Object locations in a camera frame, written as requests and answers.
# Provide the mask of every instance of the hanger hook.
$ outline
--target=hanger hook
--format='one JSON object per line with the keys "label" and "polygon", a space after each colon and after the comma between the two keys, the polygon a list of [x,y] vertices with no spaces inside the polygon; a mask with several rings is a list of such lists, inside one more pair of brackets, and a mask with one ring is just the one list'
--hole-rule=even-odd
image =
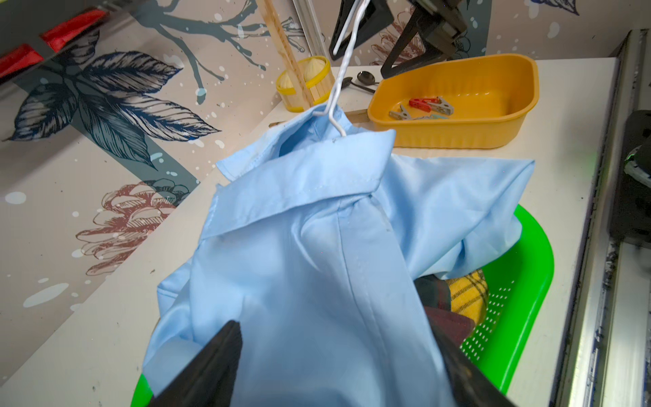
{"label": "hanger hook", "polygon": [[353,22],[353,29],[352,32],[350,33],[350,41],[348,42],[348,46],[346,47],[346,52],[344,53],[344,57],[341,60],[341,66],[339,67],[339,72],[337,72],[337,80],[335,81],[334,86],[332,86],[332,90],[330,91],[330,97],[327,100],[327,105],[325,106],[325,109],[323,111],[314,112],[315,116],[325,116],[327,112],[328,120],[337,129],[337,131],[339,131],[341,137],[346,137],[346,130],[344,130],[344,128],[334,118],[335,107],[337,106],[337,101],[339,100],[339,94],[341,93],[341,85],[344,81],[344,76],[346,76],[346,69],[348,69],[348,65],[350,64],[350,59],[353,56],[353,51],[355,51],[355,43],[357,42],[357,30],[359,30],[359,24],[362,18],[364,17],[364,13],[366,12],[370,0],[355,0],[355,4],[353,5],[353,8],[351,8],[348,17],[346,18],[346,23],[344,24],[341,34],[337,39],[337,44],[335,45],[335,53],[336,53],[337,50],[339,49],[339,46],[341,45],[344,36],[346,35],[346,31],[348,30],[348,26],[350,24],[351,16],[355,12],[354,6],[357,5],[360,1],[361,1],[361,5],[357,9],[357,14],[355,15],[355,21]]}

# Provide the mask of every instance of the black spoon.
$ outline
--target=black spoon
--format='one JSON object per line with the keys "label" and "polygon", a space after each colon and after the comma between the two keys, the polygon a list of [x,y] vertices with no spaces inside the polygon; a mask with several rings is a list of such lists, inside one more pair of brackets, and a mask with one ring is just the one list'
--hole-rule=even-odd
{"label": "black spoon", "polygon": [[362,71],[357,74],[357,80],[366,86],[377,85],[380,82],[375,82],[375,77],[369,71]]}
{"label": "black spoon", "polygon": [[341,83],[341,89],[345,89],[345,88],[349,87],[350,85],[356,86],[356,87],[358,87],[360,89],[364,89],[365,91],[371,92],[373,94],[375,93],[375,90],[373,90],[371,88],[367,88],[366,86],[358,85],[355,82],[353,82],[353,77],[352,76],[346,76],[344,78],[344,81]]}

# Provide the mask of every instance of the orange plastic tray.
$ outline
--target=orange plastic tray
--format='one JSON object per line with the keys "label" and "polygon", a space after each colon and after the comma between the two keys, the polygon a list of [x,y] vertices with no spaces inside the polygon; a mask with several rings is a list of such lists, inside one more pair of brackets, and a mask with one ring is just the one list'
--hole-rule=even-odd
{"label": "orange plastic tray", "polygon": [[[449,119],[389,116],[390,110],[400,111],[400,104],[412,117],[427,116],[410,107],[409,99],[435,96],[454,107]],[[433,64],[381,81],[368,117],[377,130],[396,130],[396,147],[495,148],[517,136],[538,97],[535,61],[518,54],[490,55]]]}

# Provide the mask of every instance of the green plastic basket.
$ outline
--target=green plastic basket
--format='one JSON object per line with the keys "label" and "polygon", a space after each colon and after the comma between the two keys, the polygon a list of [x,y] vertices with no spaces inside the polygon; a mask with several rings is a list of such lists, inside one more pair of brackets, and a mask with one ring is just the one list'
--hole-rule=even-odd
{"label": "green plastic basket", "polygon": [[[520,240],[502,257],[483,267],[488,283],[486,320],[461,349],[502,393],[506,394],[554,275],[554,255],[538,222],[522,207]],[[146,407],[153,397],[143,375],[131,407]]]}

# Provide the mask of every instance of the white table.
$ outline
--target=white table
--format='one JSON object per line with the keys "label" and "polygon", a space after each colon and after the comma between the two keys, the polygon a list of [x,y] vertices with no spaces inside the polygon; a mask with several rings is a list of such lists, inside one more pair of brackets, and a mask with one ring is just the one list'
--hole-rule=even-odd
{"label": "white table", "polygon": [[[540,101],[519,135],[495,150],[397,148],[415,157],[533,158],[536,169],[521,204],[546,231],[555,273],[519,361],[508,396],[518,405],[549,403],[573,289],[587,206],[592,193],[616,61],[538,61]],[[349,75],[378,66],[350,68]],[[363,109],[370,95],[342,93],[344,110]],[[242,141],[253,142],[268,124],[295,114],[278,105]],[[213,171],[177,210],[90,296],[0,389],[0,405],[128,406],[149,337],[158,321],[156,285],[194,252],[217,183]]]}

